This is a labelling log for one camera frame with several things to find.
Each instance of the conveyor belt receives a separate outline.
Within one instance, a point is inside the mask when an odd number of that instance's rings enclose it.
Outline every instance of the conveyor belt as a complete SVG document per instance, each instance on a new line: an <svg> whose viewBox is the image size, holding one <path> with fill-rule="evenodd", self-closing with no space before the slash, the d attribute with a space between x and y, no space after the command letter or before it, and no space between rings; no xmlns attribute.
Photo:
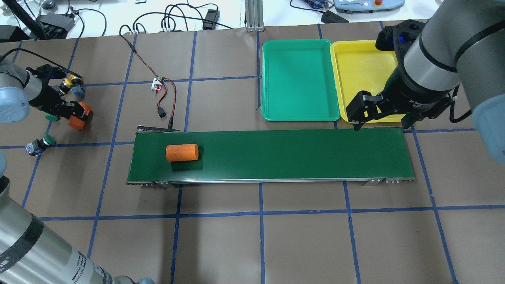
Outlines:
<svg viewBox="0 0 505 284"><path fill-rule="evenodd" d="M197 161L165 147L198 144ZM139 132L127 184L413 180L400 128Z"/></svg>

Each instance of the power adapter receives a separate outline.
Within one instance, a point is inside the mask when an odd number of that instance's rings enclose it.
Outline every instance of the power adapter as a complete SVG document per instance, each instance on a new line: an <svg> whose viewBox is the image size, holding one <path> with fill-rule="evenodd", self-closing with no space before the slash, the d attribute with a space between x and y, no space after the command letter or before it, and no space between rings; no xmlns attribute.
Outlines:
<svg viewBox="0 0 505 284"><path fill-rule="evenodd" d="M215 30L216 23L219 21L219 10L209 9L205 19L214 23L204 21L204 30Z"/></svg>
<svg viewBox="0 0 505 284"><path fill-rule="evenodd" d="M331 23L348 23L349 21L330 10L327 10L321 17L321 22L325 24L331 24Z"/></svg>

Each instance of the orange cylinder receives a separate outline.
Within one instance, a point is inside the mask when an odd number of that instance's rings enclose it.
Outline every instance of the orange cylinder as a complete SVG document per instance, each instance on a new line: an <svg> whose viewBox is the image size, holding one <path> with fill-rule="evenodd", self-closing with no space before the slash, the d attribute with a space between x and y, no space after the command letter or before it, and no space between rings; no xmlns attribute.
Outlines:
<svg viewBox="0 0 505 284"><path fill-rule="evenodd" d="M165 155L169 162L196 161L198 160L198 145L168 145L165 149Z"/></svg>
<svg viewBox="0 0 505 284"><path fill-rule="evenodd" d="M84 114L89 115L89 113L91 112L91 106L83 102L80 102L79 104L84 108ZM75 116L71 116L70 119L68 120L68 125L70 125L70 127L75 129L83 129L85 124L86 124L85 121L82 121Z"/></svg>

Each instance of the yellow tray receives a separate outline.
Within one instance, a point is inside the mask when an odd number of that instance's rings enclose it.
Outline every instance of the yellow tray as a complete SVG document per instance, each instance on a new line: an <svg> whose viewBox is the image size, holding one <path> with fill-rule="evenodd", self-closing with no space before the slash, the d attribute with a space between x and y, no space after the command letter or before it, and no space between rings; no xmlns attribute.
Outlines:
<svg viewBox="0 0 505 284"><path fill-rule="evenodd" d="M394 51L379 51L375 40L337 41L330 46L341 117L349 122L345 108L361 90L376 95L398 65ZM373 122L400 122L404 115L390 115Z"/></svg>

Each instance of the green cap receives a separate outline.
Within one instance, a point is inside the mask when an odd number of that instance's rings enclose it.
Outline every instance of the green cap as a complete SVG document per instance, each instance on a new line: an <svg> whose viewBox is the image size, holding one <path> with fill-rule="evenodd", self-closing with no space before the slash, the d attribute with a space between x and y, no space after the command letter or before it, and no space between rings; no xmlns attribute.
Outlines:
<svg viewBox="0 0 505 284"><path fill-rule="evenodd" d="M46 114L45 118L49 121L58 121L60 118L58 116L52 115L52 114Z"/></svg>
<svg viewBox="0 0 505 284"><path fill-rule="evenodd" d="M49 134L44 136L44 140L51 146L56 144L56 140Z"/></svg>

